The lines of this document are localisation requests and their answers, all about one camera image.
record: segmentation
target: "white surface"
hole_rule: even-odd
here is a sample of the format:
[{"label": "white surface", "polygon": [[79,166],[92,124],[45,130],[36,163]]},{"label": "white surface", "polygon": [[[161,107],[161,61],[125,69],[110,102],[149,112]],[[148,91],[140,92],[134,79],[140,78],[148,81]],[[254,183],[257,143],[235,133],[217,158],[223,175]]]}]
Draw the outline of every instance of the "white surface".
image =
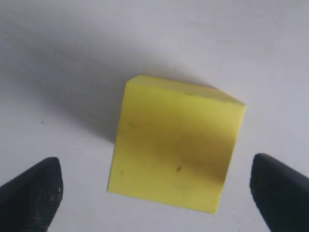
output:
[{"label": "white surface", "polygon": [[[305,0],[0,0],[0,184],[58,156],[52,232],[266,232],[253,155],[309,175],[308,12]],[[124,84],[140,73],[247,103],[217,215],[106,192]]]}]

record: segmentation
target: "foam block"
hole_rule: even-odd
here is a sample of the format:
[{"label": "foam block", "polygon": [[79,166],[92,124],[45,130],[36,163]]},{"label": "foam block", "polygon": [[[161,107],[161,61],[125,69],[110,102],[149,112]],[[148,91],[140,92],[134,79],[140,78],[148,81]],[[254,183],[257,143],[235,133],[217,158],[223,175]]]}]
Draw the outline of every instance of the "foam block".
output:
[{"label": "foam block", "polygon": [[108,191],[215,213],[245,105],[203,86],[128,81]]}]

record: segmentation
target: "yellow sponge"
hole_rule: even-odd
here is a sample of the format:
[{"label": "yellow sponge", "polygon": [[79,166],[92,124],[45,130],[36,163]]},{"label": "yellow sponge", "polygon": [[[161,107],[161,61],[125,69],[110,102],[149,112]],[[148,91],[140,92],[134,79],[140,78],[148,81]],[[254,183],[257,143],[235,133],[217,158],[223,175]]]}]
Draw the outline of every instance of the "yellow sponge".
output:
[{"label": "yellow sponge", "polygon": [[244,110],[214,88],[133,78],[108,191],[216,213]]}]

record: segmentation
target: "sponge edge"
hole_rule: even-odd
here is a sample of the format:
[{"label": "sponge edge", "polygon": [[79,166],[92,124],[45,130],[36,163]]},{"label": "sponge edge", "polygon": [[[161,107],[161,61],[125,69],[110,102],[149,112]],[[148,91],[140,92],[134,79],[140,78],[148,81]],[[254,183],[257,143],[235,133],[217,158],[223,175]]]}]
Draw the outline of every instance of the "sponge edge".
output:
[{"label": "sponge edge", "polygon": [[108,191],[215,213],[244,110],[214,88],[133,78],[125,89]]}]

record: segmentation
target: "white table surface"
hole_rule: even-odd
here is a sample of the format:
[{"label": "white table surface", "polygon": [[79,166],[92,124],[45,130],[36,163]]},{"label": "white table surface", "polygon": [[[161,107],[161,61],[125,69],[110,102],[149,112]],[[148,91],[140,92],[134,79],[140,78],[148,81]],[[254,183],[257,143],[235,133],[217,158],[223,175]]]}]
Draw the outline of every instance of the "white table surface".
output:
[{"label": "white table surface", "polygon": [[[268,231],[254,154],[309,175],[308,12],[305,0],[0,0],[0,184],[59,157],[51,232]],[[106,192],[124,84],[141,73],[247,103],[217,215]]]}]

